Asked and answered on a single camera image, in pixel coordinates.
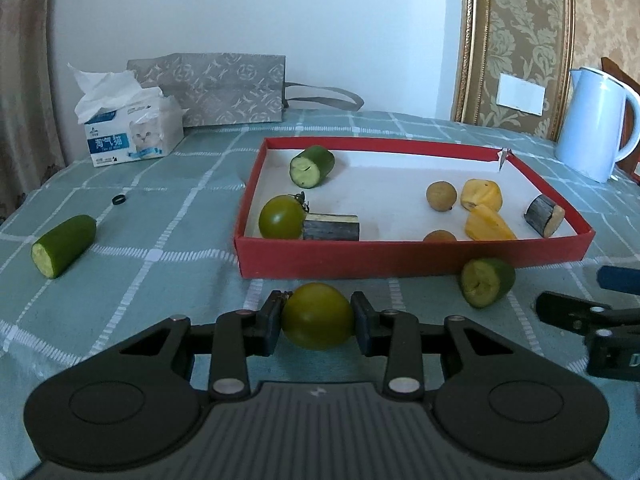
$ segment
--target electric kettle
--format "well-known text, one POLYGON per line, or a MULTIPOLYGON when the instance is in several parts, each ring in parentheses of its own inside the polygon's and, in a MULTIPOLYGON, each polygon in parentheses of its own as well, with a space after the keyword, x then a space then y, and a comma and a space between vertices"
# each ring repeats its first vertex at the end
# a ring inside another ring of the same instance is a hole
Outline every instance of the electric kettle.
POLYGON ((570 74, 574 98, 560 131, 556 158, 592 180, 606 182, 614 164, 629 156, 640 140, 640 96, 595 68, 583 66, 570 74), (627 100, 636 120, 628 142, 619 149, 627 100))

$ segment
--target green tomato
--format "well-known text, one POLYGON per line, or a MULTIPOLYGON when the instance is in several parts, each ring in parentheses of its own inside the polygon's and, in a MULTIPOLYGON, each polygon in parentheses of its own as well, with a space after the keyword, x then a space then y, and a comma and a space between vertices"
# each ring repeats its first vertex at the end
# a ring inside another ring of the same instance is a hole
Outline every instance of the green tomato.
POLYGON ((258 228, 263 238, 297 240, 302 234, 306 218, 305 195, 278 195, 269 200, 258 218, 258 228))
POLYGON ((355 320, 340 291, 325 283, 306 283, 287 300, 281 322, 292 343, 308 350, 327 350, 353 335, 355 320))

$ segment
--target gold molding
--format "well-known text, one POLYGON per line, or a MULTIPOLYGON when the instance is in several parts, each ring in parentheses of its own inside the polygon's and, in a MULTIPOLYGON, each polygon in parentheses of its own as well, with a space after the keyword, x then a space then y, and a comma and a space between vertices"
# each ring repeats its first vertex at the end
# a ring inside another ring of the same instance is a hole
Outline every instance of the gold molding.
MULTIPOLYGON (((558 64, 556 97, 550 118, 548 138, 557 140, 568 97, 569 68, 574 53, 575 0, 564 0, 564 31, 558 64)), ((451 120, 478 124, 484 83, 491 0, 463 0, 460 58, 456 74, 456 95, 451 120)))
POLYGON ((490 0, 464 0, 463 4, 460 59, 451 119, 476 124, 489 38, 490 0))

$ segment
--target tablecloth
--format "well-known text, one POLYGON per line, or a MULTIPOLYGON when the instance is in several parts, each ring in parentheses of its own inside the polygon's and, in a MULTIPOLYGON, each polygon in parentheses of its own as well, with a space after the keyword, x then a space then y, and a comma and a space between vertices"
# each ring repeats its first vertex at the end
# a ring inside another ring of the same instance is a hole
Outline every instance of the tablecloth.
MULTIPOLYGON (((0 226, 0 480, 20 478, 37 463, 22 424, 34 387, 52 374, 175 313, 194 324, 222 312, 259 308, 273 289, 296 280, 243 280, 232 229, 262 139, 274 136, 367 136, 437 140, 511 148, 548 180, 596 230, 581 262, 519 269, 500 303, 477 311, 455 277, 337 280, 349 297, 362 290, 377 310, 397 308, 421 322, 463 314, 578 374, 586 366, 582 338, 541 324, 530 309, 543 290, 615 308, 635 296, 601 290, 601 264, 640 268, 640 189, 616 171, 606 184, 588 180, 553 156, 552 143, 496 128, 386 112, 288 110, 282 123, 194 128, 165 158, 96 169, 80 160, 33 191, 0 226), (127 201, 111 199, 125 193, 127 201), (95 244, 63 276, 45 279, 30 260, 42 233, 76 214, 98 221, 95 244)), ((427 387, 442 382, 426 358, 427 387)), ((308 352, 281 337, 270 358, 248 360, 252 386, 261 380, 382 380, 384 358, 359 355, 354 340, 308 352)), ((192 383, 205 387, 207 359, 192 383)), ((637 383, 590 378, 611 408, 596 463, 615 480, 640 475, 640 390, 637 383)))

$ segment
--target silver screw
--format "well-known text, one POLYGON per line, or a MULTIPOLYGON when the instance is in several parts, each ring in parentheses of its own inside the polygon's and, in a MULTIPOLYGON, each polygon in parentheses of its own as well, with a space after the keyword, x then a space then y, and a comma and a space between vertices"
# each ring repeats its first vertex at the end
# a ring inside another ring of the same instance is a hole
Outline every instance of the silver screw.
POLYGON ((244 383, 240 379, 227 377, 213 383, 213 389, 222 395, 233 395, 244 390, 244 383))
POLYGON ((411 377, 396 377, 389 381, 389 389, 396 394, 412 394, 420 389, 420 383, 411 377))

